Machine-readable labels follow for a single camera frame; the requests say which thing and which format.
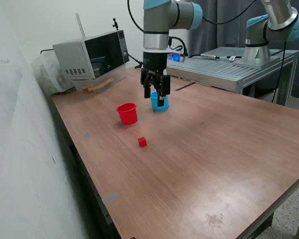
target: white wall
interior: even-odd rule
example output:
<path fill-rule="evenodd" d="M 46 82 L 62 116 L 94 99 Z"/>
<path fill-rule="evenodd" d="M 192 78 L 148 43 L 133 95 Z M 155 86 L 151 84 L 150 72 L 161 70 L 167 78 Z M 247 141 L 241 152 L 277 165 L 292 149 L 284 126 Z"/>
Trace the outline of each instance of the white wall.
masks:
<path fill-rule="evenodd" d="M 0 8 L 0 239 L 91 238 L 71 157 Z"/>
<path fill-rule="evenodd" d="M 143 34 L 130 19 L 126 0 L 0 0 L 29 62 L 40 50 L 53 44 L 81 36 L 75 13 L 81 17 L 87 36 L 113 31 L 115 17 L 124 30 L 129 53 L 143 59 Z M 131 0 L 131 11 L 143 27 L 143 0 Z M 185 30 L 173 30 L 171 35 L 187 42 Z"/>

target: floor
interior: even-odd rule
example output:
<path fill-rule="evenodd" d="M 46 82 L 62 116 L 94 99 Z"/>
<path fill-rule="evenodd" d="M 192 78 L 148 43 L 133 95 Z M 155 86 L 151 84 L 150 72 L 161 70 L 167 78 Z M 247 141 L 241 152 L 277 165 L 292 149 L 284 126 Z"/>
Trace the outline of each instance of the floor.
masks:
<path fill-rule="evenodd" d="M 271 101 L 273 95 L 264 98 Z M 291 98 L 290 107 L 299 109 L 299 99 Z M 299 226 L 299 189 L 277 209 L 273 224 L 257 239 L 293 239 Z"/>

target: blue light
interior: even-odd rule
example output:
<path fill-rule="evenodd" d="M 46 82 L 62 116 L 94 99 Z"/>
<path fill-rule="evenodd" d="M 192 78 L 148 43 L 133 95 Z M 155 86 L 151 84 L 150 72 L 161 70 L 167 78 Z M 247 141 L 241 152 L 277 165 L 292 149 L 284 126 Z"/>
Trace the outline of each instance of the blue light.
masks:
<path fill-rule="evenodd" d="M 172 61 L 177 61 L 177 62 L 180 61 L 180 56 L 178 53 L 171 53 L 169 56 Z"/>

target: red cup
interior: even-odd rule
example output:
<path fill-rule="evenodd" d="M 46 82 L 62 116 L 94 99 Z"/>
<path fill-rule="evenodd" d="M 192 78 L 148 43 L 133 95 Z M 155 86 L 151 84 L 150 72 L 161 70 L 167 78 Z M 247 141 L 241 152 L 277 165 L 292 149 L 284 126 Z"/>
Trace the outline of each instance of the red cup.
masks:
<path fill-rule="evenodd" d="M 116 111 L 119 113 L 122 124 L 129 125 L 138 121 L 136 113 L 136 105 L 134 103 L 126 103 L 120 105 Z"/>

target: black cable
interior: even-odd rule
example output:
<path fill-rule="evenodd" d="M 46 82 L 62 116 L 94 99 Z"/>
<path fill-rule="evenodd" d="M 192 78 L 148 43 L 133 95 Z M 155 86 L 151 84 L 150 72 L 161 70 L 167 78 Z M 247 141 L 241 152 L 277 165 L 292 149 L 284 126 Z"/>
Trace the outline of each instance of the black cable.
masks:
<path fill-rule="evenodd" d="M 277 85 L 276 85 L 276 89 L 275 89 L 274 97 L 273 97 L 273 100 L 271 101 L 271 103 L 273 103 L 273 102 L 275 101 L 275 97 L 276 97 L 277 89 L 278 89 L 279 84 L 280 84 L 280 81 L 281 81 L 281 75 L 282 75 L 282 72 L 283 72 L 283 67 L 284 67 L 284 62 L 285 62 L 286 46 L 287 46 L 287 43 L 285 42 L 285 43 L 284 43 L 283 62 L 281 63 L 281 68 L 280 68 L 280 72 L 279 72 L 279 77 L 278 77 Z"/>
<path fill-rule="evenodd" d="M 41 53 L 44 52 L 44 51 L 54 51 L 54 49 L 46 49 L 46 50 L 42 50 L 42 51 L 40 51 L 40 55 L 41 55 Z"/>
<path fill-rule="evenodd" d="M 182 46 L 182 45 L 179 45 L 179 46 L 177 46 L 177 47 L 175 47 L 175 48 L 171 48 L 171 47 L 169 47 L 171 50 L 173 50 L 173 51 L 181 51 L 184 47 Z"/>
<path fill-rule="evenodd" d="M 233 21 L 233 20 L 239 18 L 242 14 L 244 14 L 244 13 L 251 7 L 251 5 L 254 4 L 256 1 L 257 1 L 257 0 L 253 0 L 253 1 L 251 2 L 251 4 L 249 4 L 249 6 L 246 7 L 245 10 L 243 10 L 240 14 L 238 14 L 238 15 L 235 16 L 233 19 L 230 19 L 230 20 L 228 20 L 228 21 L 224 21 L 224 22 L 210 21 L 210 20 L 206 19 L 204 16 L 203 16 L 203 19 L 204 19 L 206 22 L 208 22 L 208 23 L 210 23 L 210 24 L 215 24 L 215 25 L 222 25 L 222 24 L 229 23 L 229 22 L 231 22 L 231 21 Z"/>
<path fill-rule="evenodd" d="M 143 66 L 143 62 L 142 61 L 137 60 L 136 58 L 134 58 L 130 54 L 129 54 L 129 57 L 131 57 L 133 60 L 135 60 L 139 64 L 138 66 L 135 67 L 135 69 L 136 68 L 142 68 L 142 66 Z"/>
<path fill-rule="evenodd" d="M 136 23 L 136 21 L 134 20 L 134 18 L 133 18 L 133 16 L 132 16 L 131 8 L 130 8 L 130 0 L 128 0 L 128 10 L 129 10 L 130 17 L 131 17 L 132 21 L 134 22 L 135 26 L 136 26 L 141 32 L 144 32 L 144 30 L 141 29 L 141 27 Z"/>
<path fill-rule="evenodd" d="M 194 56 L 200 56 L 200 54 L 191 55 L 189 58 L 192 58 Z"/>
<path fill-rule="evenodd" d="M 202 56 L 202 55 L 200 55 L 200 54 L 195 54 L 195 55 L 191 55 L 189 58 L 192 58 L 192 57 L 194 57 L 194 56 Z M 222 58 L 224 58 L 224 57 L 226 57 L 227 59 L 229 59 L 229 58 L 231 58 L 232 56 L 215 56 L 215 59 L 222 59 Z"/>
<path fill-rule="evenodd" d="M 185 45 L 185 42 L 184 42 L 182 39 L 180 39 L 179 37 L 176 37 L 176 36 L 170 36 L 169 39 L 168 39 L 168 45 L 169 45 L 169 47 L 171 46 L 171 43 L 172 43 L 172 40 L 173 40 L 173 39 L 180 41 L 181 44 L 183 45 L 184 53 L 181 54 L 181 56 L 183 56 L 183 57 L 188 56 L 187 47 L 186 47 L 186 45 Z"/>

